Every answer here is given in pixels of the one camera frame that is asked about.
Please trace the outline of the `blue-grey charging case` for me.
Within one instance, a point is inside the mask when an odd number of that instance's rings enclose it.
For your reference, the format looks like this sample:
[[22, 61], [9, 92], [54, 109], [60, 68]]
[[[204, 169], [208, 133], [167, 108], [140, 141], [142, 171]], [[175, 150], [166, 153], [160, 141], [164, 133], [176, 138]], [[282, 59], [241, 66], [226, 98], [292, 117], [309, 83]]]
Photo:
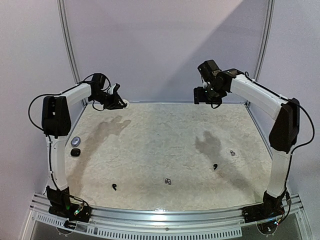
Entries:
[[81, 138], [78, 137], [78, 136], [75, 136], [75, 137], [71, 140], [71, 142], [70, 142], [70, 144], [71, 144], [71, 146], [72, 146], [73, 148], [78, 147], [78, 146], [80, 145], [80, 143], [81, 143]]

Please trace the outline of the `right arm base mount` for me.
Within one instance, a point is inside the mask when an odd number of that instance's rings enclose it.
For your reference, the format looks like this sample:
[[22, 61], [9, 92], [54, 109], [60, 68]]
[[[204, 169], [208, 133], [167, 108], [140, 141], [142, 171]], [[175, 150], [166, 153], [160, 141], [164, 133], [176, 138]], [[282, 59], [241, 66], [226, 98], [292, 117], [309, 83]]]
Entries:
[[[288, 204], [287, 211], [285, 211], [283, 206], [283, 198], [285, 198]], [[277, 221], [279, 223], [283, 222], [289, 215], [291, 203], [291, 196], [287, 188], [285, 188], [284, 192], [278, 197], [273, 197], [265, 191], [262, 203], [243, 207], [241, 209], [241, 215], [245, 223], [258, 222], [280, 216], [280, 219]]]

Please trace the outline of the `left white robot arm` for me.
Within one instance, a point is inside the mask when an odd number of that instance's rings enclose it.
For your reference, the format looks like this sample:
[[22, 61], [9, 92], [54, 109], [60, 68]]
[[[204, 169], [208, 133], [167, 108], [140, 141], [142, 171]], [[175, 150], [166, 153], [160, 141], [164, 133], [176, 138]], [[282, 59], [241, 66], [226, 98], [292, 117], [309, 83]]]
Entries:
[[73, 87], [43, 98], [41, 126], [47, 144], [48, 172], [54, 185], [46, 192], [48, 197], [61, 197], [54, 207], [63, 217], [70, 217], [75, 211], [74, 205], [65, 199], [70, 196], [65, 169], [65, 146], [72, 129], [69, 107], [88, 99], [102, 105], [101, 112], [127, 108], [129, 103], [118, 93], [121, 85], [110, 83], [105, 87], [108, 80], [103, 73], [93, 73]]

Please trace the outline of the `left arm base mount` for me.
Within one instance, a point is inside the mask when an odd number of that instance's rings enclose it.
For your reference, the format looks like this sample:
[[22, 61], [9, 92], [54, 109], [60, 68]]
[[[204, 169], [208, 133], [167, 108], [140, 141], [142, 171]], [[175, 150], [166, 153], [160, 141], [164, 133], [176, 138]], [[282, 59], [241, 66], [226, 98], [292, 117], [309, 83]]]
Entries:
[[69, 222], [89, 223], [92, 207], [82, 198], [70, 195], [70, 189], [63, 190], [46, 187], [46, 196], [50, 202], [48, 213], [65, 218]]

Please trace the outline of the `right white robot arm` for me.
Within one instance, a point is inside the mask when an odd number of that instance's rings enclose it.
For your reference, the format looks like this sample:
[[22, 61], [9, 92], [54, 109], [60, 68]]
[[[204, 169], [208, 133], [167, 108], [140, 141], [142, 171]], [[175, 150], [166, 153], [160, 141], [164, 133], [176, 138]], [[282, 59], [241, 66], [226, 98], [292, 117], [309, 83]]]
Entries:
[[202, 86], [193, 90], [194, 104], [205, 103], [217, 109], [224, 97], [235, 94], [259, 107], [274, 121], [268, 137], [272, 152], [271, 174], [263, 203], [258, 208], [262, 218], [269, 218], [278, 210], [285, 195], [290, 153], [300, 130], [299, 101], [267, 89], [250, 78], [247, 72], [235, 68], [221, 70], [214, 60], [204, 61], [197, 70]]

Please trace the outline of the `white earbud charging case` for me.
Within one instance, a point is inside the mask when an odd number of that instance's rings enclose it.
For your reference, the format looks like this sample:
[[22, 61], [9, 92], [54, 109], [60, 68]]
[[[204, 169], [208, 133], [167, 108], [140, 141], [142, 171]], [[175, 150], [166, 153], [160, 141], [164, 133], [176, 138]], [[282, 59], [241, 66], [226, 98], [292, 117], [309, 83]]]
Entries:
[[129, 109], [130, 107], [130, 103], [126, 99], [123, 100], [123, 105], [124, 105], [124, 109]]

